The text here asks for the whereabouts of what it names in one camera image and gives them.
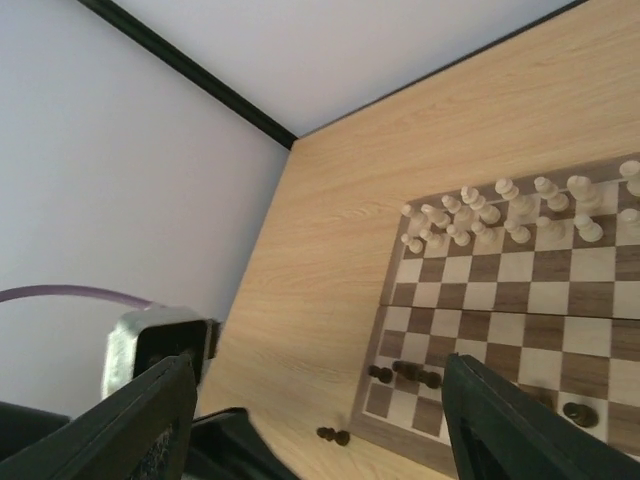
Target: captured chess piece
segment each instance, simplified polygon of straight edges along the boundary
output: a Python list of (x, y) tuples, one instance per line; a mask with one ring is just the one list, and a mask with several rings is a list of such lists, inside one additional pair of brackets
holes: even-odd
[(593, 428), (598, 424), (598, 412), (588, 405), (579, 403), (565, 403), (562, 413), (582, 428)]
[(351, 434), (345, 430), (335, 431), (333, 428), (320, 427), (316, 430), (316, 434), (325, 439), (327, 442), (335, 441), (341, 447), (344, 447), (351, 440)]
[(382, 383), (391, 383), (393, 380), (393, 371), (387, 367), (378, 367), (377, 365), (369, 365), (367, 375), (377, 378)]

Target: chess piece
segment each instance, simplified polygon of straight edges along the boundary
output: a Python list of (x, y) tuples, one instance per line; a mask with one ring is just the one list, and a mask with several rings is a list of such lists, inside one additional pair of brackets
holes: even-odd
[(584, 213), (576, 215), (576, 218), (573, 219), (573, 223), (578, 229), (580, 238), (582, 238), (585, 242), (597, 242), (604, 235), (602, 227), (594, 222), (593, 219), (589, 217), (589, 215), (586, 215)]
[(598, 412), (588, 405), (565, 403), (562, 406), (562, 413), (579, 427), (593, 428), (598, 425)]
[(536, 219), (538, 235), (545, 236), (548, 240), (557, 242), (562, 240), (565, 234), (564, 223), (553, 222), (549, 217), (538, 217)]
[(640, 162), (628, 160), (620, 165), (620, 175), (627, 180), (627, 190), (635, 197), (640, 197)]
[(567, 188), (573, 198), (587, 210), (594, 210), (602, 205), (602, 193), (591, 183), (588, 177), (573, 175), (567, 180)]
[(377, 378), (381, 383), (391, 383), (393, 380), (393, 372), (387, 367), (378, 367), (377, 365), (369, 365), (367, 375)]
[(493, 228), (487, 228), (484, 223), (473, 222), (471, 224), (471, 230), (476, 234), (478, 241), (488, 245), (496, 241), (498, 234)]
[(451, 217), (449, 217), (449, 215), (432, 205), (428, 205), (425, 203), (420, 210), (438, 228), (447, 228), (447, 226), (451, 223)]
[(471, 207), (471, 210), (478, 212), (480, 218), (489, 225), (493, 225), (500, 220), (500, 210), (493, 205), (487, 203), (487, 199), (484, 198), (478, 190), (464, 186), (461, 190), (462, 201)]
[(527, 243), (531, 239), (529, 229), (519, 225), (514, 220), (505, 220), (504, 229), (509, 232), (509, 235), (516, 243)]
[(531, 197), (520, 195), (520, 189), (513, 184), (513, 180), (510, 178), (498, 180), (495, 189), (496, 193), (509, 201), (511, 208), (518, 215), (529, 215), (533, 211), (535, 204)]
[(569, 197), (560, 193), (558, 186), (548, 178), (538, 177), (533, 181), (536, 191), (547, 201), (549, 209), (554, 212), (563, 212), (569, 207)]
[(411, 253), (420, 253), (422, 251), (422, 242), (415, 237), (411, 237), (408, 233), (403, 233), (400, 241), (404, 243)]
[(433, 233), (428, 228), (420, 230), (420, 238), (427, 242), (427, 248), (440, 248), (444, 243), (444, 237), (439, 233)]
[(447, 233), (453, 241), (456, 242), (456, 245), (464, 247), (468, 245), (471, 241), (471, 235), (469, 235), (466, 231), (459, 229), (455, 225), (449, 225), (447, 227)]
[(325, 439), (327, 442), (335, 442), (344, 447), (351, 440), (351, 434), (345, 430), (335, 431), (333, 428), (320, 427), (316, 430), (316, 435)]
[(640, 238), (640, 212), (634, 208), (627, 208), (620, 212), (620, 221), (626, 226), (632, 237)]

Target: light square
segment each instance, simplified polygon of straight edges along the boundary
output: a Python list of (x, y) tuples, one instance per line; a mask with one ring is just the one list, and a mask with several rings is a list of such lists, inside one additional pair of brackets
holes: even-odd
[(483, 362), (487, 356), (487, 342), (477, 340), (456, 340), (456, 353), (460, 355), (471, 355), (479, 362)]
[(525, 318), (522, 313), (492, 313), (488, 342), (521, 347), (524, 339)]
[(440, 296), (439, 282), (424, 282), (416, 286), (416, 293), (413, 297), (413, 305), (415, 307), (435, 308), (438, 304)]
[(613, 284), (613, 316), (640, 319), (640, 282)]
[(460, 329), (461, 316), (460, 310), (436, 310), (433, 312), (431, 335), (456, 338)]
[(387, 315), (384, 319), (385, 330), (406, 332), (409, 326), (411, 309), (409, 307), (387, 307)]
[(448, 257), (444, 263), (442, 283), (466, 283), (473, 257)]
[(564, 319), (564, 352), (611, 356), (611, 319), (566, 317)]
[(529, 282), (533, 275), (534, 252), (503, 253), (498, 282)]
[(400, 358), (407, 362), (424, 363), (429, 348), (429, 335), (424, 333), (407, 333), (404, 336)]
[(609, 368), (609, 400), (640, 407), (640, 363), (612, 358)]
[(578, 248), (572, 252), (572, 282), (612, 282), (615, 277), (616, 247)]
[(569, 282), (532, 282), (529, 290), (529, 313), (566, 315)]
[(496, 232), (496, 240), (492, 243), (485, 244), (482, 242), (474, 242), (474, 255), (493, 255), (502, 252), (502, 244), (504, 243), (504, 227), (493, 227)]
[(495, 282), (473, 282), (467, 284), (464, 295), (465, 310), (491, 310), (496, 300), (498, 284)]
[(520, 353), (518, 383), (549, 390), (560, 388), (562, 352), (523, 348)]
[(396, 283), (418, 283), (421, 269), (421, 258), (405, 258), (400, 260)]

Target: dark square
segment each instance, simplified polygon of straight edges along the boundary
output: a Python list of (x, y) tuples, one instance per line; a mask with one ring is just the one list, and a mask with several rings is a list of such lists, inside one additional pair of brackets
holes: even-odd
[(616, 280), (640, 280), (640, 245), (616, 247)]
[(564, 317), (554, 315), (527, 315), (522, 345), (528, 348), (562, 351)]
[(640, 321), (612, 321), (611, 358), (640, 362)]
[(609, 395), (609, 359), (563, 353), (560, 390), (606, 400)]
[(411, 425), (416, 430), (439, 436), (442, 425), (442, 405), (434, 400), (418, 397), (416, 402), (416, 412)]
[(487, 356), (484, 363), (507, 380), (517, 382), (521, 351), (521, 347), (489, 343), (487, 344)]
[(571, 282), (568, 309), (577, 317), (612, 317), (613, 282)]
[(458, 338), (486, 342), (489, 336), (491, 312), (463, 311), (460, 318)]
[(400, 358), (402, 354), (402, 344), (404, 343), (404, 332), (385, 330), (380, 342), (379, 355), (389, 358)]
[(568, 282), (571, 250), (536, 252), (533, 256), (534, 282)]
[(498, 283), (493, 310), (496, 312), (525, 313), (529, 306), (530, 286), (530, 282)]
[(500, 270), (500, 254), (475, 255), (471, 259), (470, 282), (497, 282)]
[(438, 308), (460, 310), (464, 303), (464, 294), (466, 291), (466, 283), (443, 283), (440, 286)]
[(439, 337), (431, 335), (429, 338), (429, 348), (427, 357), (424, 360), (426, 365), (444, 368), (447, 357), (456, 349), (456, 339), (451, 337)]
[(372, 383), (369, 387), (369, 399), (367, 400), (365, 410), (378, 417), (387, 418), (392, 394), (392, 388), (385, 387), (378, 383)]
[(616, 244), (616, 224), (618, 216), (611, 215), (594, 215), (591, 217), (594, 222), (602, 227), (603, 236), (597, 242), (585, 242), (580, 237), (578, 230), (573, 233), (573, 248), (596, 248), (596, 247), (613, 247)]
[(511, 238), (509, 232), (504, 232), (503, 253), (533, 252), (536, 247), (536, 234), (538, 227), (535, 225), (524, 225), (531, 232), (531, 238), (526, 243), (516, 243)]
[(446, 258), (425, 258), (420, 270), (421, 282), (441, 282)]
[(391, 304), (400, 307), (412, 306), (417, 286), (417, 283), (397, 283)]
[(609, 445), (640, 455), (640, 408), (609, 402)]
[(431, 323), (433, 322), (433, 312), (433, 308), (412, 308), (407, 332), (429, 335), (431, 333)]

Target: white wall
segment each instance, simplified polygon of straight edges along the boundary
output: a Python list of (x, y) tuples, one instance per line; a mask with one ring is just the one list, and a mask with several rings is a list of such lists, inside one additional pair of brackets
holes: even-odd
[[(77, 283), (224, 319), (287, 152), (74, 1), (0, 2), (0, 289)], [(0, 305), (0, 400), (99, 400), (127, 309)]]

